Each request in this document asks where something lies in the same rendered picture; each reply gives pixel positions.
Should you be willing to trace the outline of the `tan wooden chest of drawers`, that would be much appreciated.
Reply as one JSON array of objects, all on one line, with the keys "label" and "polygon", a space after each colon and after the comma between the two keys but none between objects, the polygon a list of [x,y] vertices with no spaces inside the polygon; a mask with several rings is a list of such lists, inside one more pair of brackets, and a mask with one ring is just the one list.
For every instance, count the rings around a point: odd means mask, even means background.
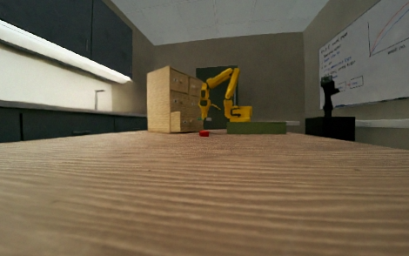
[{"label": "tan wooden chest of drawers", "polygon": [[[188,77],[189,93],[174,90],[171,88],[171,69],[180,72]],[[190,94],[190,76],[170,66],[153,71],[147,74],[147,116],[148,132],[176,133],[171,132],[171,91],[177,91],[188,95],[190,112],[190,95],[200,98],[200,96]],[[202,80],[197,79],[200,82]]]}]

